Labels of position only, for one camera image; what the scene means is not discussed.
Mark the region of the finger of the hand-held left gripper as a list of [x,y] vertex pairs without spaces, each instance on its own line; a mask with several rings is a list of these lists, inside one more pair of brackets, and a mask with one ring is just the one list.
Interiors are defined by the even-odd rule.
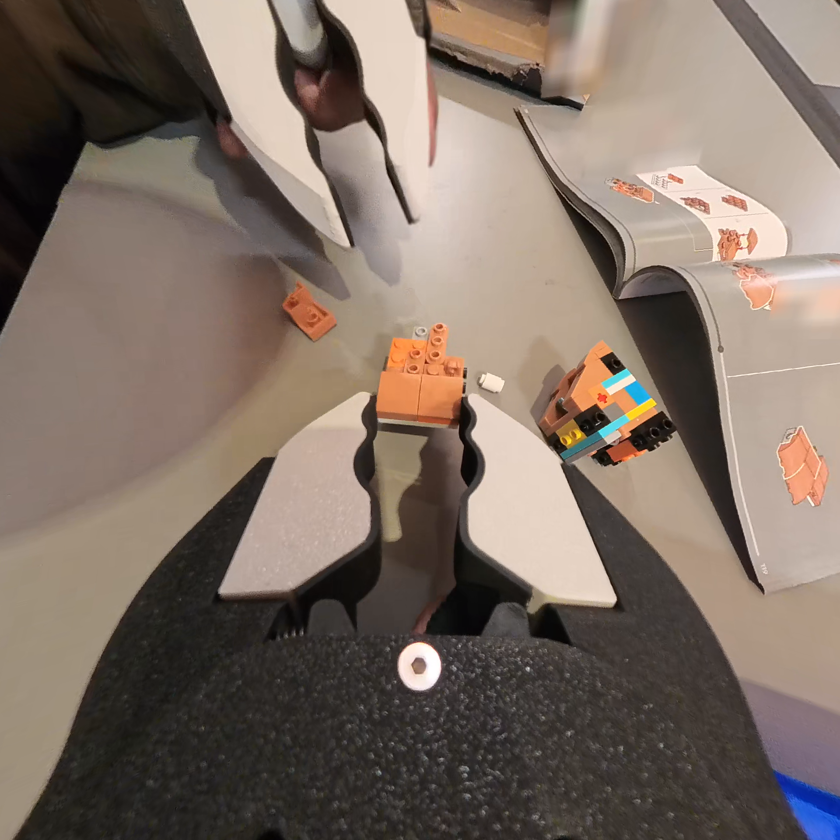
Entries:
[[186,1],[232,129],[280,193],[335,244],[352,237],[308,125],[284,88],[280,31],[265,1]]
[[319,11],[350,45],[366,118],[406,219],[419,220],[433,151],[425,2],[321,1]]

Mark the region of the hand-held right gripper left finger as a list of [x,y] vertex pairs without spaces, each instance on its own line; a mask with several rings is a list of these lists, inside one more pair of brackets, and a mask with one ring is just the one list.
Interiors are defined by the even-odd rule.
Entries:
[[312,421],[277,452],[217,590],[224,601],[303,596],[363,547],[374,525],[371,478],[356,457],[370,443],[371,394]]

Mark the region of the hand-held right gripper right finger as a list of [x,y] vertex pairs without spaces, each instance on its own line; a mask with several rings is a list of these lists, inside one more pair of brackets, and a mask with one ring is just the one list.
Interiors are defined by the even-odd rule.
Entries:
[[616,594],[560,460],[479,395],[462,402],[457,579],[503,601],[614,607]]

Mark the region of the brown brick assembly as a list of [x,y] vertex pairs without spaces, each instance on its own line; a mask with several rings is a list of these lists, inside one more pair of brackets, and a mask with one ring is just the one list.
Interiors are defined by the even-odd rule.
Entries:
[[448,326],[415,327],[393,338],[376,394],[385,424],[457,428],[466,393],[466,362],[448,353]]

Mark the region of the small brown brick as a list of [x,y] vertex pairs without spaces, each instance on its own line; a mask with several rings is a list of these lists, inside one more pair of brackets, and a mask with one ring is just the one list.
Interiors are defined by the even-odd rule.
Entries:
[[299,280],[282,303],[288,317],[311,341],[316,342],[337,326],[330,310],[319,304]]

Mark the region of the person's left forearm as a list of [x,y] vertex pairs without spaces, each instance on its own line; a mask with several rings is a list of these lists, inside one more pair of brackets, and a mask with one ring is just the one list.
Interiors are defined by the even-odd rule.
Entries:
[[69,25],[62,79],[86,138],[111,144],[229,111],[180,1],[58,2]]

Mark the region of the person's left hand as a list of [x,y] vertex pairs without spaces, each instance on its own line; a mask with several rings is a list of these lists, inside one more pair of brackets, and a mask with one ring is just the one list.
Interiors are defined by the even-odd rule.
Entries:
[[[431,62],[427,59],[427,99],[429,121],[429,164],[435,160],[438,127],[438,94]],[[355,71],[332,69],[316,72],[300,66],[295,71],[297,99],[311,125],[320,131],[334,132],[364,119],[361,84]],[[217,138],[222,151],[233,159],[249,156],[230,124],[216,121]]]

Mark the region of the multicoloured brick model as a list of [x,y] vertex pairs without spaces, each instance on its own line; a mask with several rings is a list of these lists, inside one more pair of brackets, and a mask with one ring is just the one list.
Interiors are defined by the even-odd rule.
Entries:
[[590,457],[601,466],[652,452],[676,431],[674,422],[603,341],[551,393],[539,428],[565,464]]

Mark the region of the person's brown jacket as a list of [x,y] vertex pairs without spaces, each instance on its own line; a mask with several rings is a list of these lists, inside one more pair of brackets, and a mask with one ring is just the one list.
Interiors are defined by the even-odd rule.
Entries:
[[83,143],[77,110],[2,11],[2,325],[37,254]]

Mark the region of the grey instruction booklet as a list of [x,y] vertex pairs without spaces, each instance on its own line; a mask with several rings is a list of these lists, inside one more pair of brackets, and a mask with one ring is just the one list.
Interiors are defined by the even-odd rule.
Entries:
[[838,573],[838,253],[794,255],[779,215],[711,163],[572,155],[582,111],[520,107],[555,189],[608,242],[617,300],[686,292],[710,349],[734,506],[764,592]]

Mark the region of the large blue storage bin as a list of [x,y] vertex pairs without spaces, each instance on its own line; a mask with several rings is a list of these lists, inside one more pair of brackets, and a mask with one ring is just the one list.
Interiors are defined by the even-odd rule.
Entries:
[[774,772],[803,832],[810,839],[839,839],[839,796]]

